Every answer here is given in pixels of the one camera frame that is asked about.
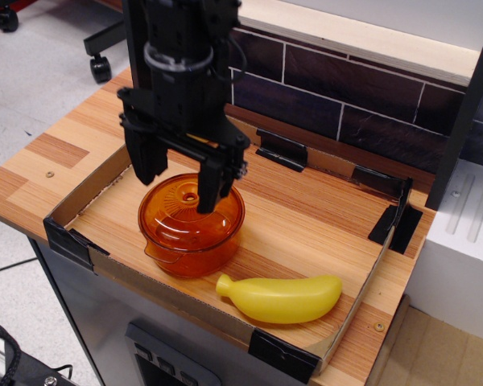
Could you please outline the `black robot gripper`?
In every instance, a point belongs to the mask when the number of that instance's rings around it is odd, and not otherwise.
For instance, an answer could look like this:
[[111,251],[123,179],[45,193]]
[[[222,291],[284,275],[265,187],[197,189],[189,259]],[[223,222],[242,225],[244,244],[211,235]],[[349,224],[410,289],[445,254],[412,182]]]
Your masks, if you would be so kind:
[[153,71],[149,88],[122,88],[121,125],[134,173],[150,185],[167,169],[167,151],[200,163],[197,211],[208,214],[246,174],[249,138],[226,117],[225,88],[207,72]]

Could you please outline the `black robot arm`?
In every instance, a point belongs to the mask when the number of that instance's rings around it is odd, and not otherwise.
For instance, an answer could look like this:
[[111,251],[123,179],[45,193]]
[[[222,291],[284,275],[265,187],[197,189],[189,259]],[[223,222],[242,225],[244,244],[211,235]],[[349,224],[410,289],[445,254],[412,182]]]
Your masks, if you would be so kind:
[[199,213],[246,173],[249,138],[225,115],[239,1],[124,1],[133,86],[118,91],[134,172],[145,185],[175,150],[200,163]]

